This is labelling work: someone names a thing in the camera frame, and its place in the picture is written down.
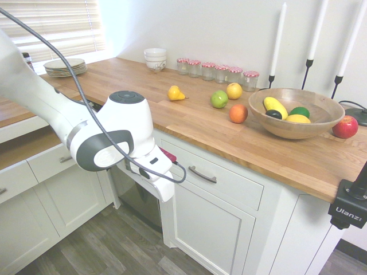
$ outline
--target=toy fruit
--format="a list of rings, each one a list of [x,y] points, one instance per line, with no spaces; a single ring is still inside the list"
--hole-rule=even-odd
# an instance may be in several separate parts
[[[229,109],[229,119],[234,123],[242,123],[248,116],[248,110],[246,106],[242,104],[236,104]]]
[[[238,83],[231,83],[227,86],[227,96],[229,99],[239,99],[242,95],[242,87]]]
[[[282,114],[282,119],[286,119],[288,116],[288,112],[285,109],[285,107],[278,101],[278,99],[275,99],[274,97],[266,97],[263,101],[265,109],[267,111],[269,110],[277,110],[279,113]]]
[[[227,102],[228,102],[228,96],[222,90],[216,91],[210,97],[210,103],[212,103],[212,106],[214,108],[218,108],[218,109],[224,108],[227,105]]]
[[[182,100],[182,99],[185,99],[185,95],[181,93],[181,91],[179,90],[179,87],[172,86],[168,90],[168,98],[170,100]]]
[[[357,131],[358,121],[353,116],[344,116],[342,120],[333,127],[333,133],[341,139],[351,138]]]
[[[289,115],[302,115],[308,119],[310,118],[310,112],[305,107],[296,107],[289,113]]]
[[[265,114],[267,116],[274,117],[275,119],[282,119],[282,114],[277,110],[267,110]]]
[[[290,115],[290,116],[287,116],[286,120],[290,122],[297,122],[297,123],[311,123],[311,121],[307,117],[302,116],[302,115]]]

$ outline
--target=gray floor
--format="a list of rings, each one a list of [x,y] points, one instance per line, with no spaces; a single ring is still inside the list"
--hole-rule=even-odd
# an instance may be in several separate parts
[[[123,206],[108,206],[17,274],[212,275]],[[367,275],[367,266],[335,250],[320,275]]]

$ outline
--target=window blind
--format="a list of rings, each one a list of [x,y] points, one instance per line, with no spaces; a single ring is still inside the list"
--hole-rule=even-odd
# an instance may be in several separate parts
[[[52,43],[64,56],[106,49],[97,0],[0,0],[0,6]],[[32,62],[58,58],[46,45],[0,14],[0,28]]]

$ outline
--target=drawer handle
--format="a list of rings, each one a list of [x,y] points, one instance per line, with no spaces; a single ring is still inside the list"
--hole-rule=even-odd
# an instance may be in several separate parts
[[[71,160],[73,157],[72,156],[69,156],[67,158],[61,158],[60,159],[60,163],[64,163],[64,162],[67,162],[68,160]]]
[[[189,166],[189,170],[198,175],[200,178],[203,178],[203,179],[206,179],[208,182],[212,182],[212,183],[217,183],[217,178],[214,176],[212,178],[208,177],[208,176],[205,176],[203,175],[202,173],[199,173],[198,171],[195,170],[196,167],[195,166]]]
[[[7,189],[6,189],[6,188],[4,188],[4,189],[0,189],[0,195],[1,195],[1,194],[4,194],[6,191],[7,191]]]

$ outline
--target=white candle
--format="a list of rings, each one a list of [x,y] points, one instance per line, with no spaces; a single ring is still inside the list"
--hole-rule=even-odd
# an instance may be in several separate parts
[[[313,37],[313,40],[312,40],[312,43],[311,43],[311,49],[310,49],[310,52],[309,52],[309,57],[307,58],[308,60],[313,60],[314,59],[315,52],[316,52],[316,46],[317,46],[317,42],[319,40],[322,22],[323,22],[323,19],[325,18],[328,1],[329,0],[323,0],[322,1],[320,13],[319,13],[319,18],[317,19],[315,33],[314,33],[314,37]]]
[[[344,75],[345,67],[346,67],[346,64],[348,63],[350,53],[352,52],[352,48],[356,40],[358,30],[360,29],[360,26],[362,24],[362,20],[363,20],[363,16],[365,15],[366,8],[367,8],[367,0],[363,0],[361,3],[360,10],[358,12],[357,20],[354,24],[352,34],[349,39],[348,47],[346,48],[346,51],[344,53],[343,61],[342,61],[342,64],[340,65],[339,73],[337,74],[337,76]]]
[[[270,70],[270,75],[271,76],[275,75],[276,62],[278,60],[280,40],[282,39],[284,19],[286,18],[286,11],[287,11],[287,4],[284,3],[283,6],[282,6],[282,12],[280,13],[278,32],[276,34],[275,49],[274,49],[274,54],[273,54],[273,62],[271,64],[271,70]]]

